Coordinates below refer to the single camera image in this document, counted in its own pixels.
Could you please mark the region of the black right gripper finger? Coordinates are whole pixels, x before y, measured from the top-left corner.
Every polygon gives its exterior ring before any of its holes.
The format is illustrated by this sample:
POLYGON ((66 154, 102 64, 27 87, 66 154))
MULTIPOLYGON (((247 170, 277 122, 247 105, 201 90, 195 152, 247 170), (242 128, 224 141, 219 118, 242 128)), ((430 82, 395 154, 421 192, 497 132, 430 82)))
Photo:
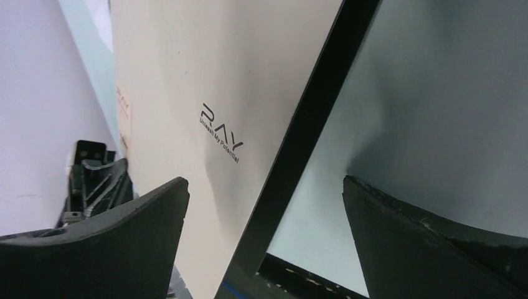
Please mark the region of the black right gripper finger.
POLYGON ((355 176, 342 197, 371 298, 526 298, 527 239, 451 221, 355 176))

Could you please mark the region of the black folder with beige cover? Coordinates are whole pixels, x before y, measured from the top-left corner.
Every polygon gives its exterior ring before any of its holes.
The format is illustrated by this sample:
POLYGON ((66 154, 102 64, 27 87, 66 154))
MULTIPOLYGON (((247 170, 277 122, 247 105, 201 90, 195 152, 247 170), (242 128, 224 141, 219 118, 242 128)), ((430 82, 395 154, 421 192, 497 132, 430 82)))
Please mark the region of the black folder with beige cover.
POLYGON ((112 1, 140 194, 189 200, 194 298, 371 298, 355 176, 527 239, 526 1, 112 1))

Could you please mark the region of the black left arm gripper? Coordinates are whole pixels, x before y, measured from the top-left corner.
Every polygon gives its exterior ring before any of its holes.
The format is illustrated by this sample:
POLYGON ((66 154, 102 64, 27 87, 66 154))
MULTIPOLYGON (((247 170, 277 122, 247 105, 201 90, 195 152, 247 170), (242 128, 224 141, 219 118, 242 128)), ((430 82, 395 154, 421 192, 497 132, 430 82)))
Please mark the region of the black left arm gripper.
POLYGON ((72 156, 56 229, 1 237, 1 297, 165 298, 187 180, 134 199, 128 160, 106 144, 78 140, 72 156))

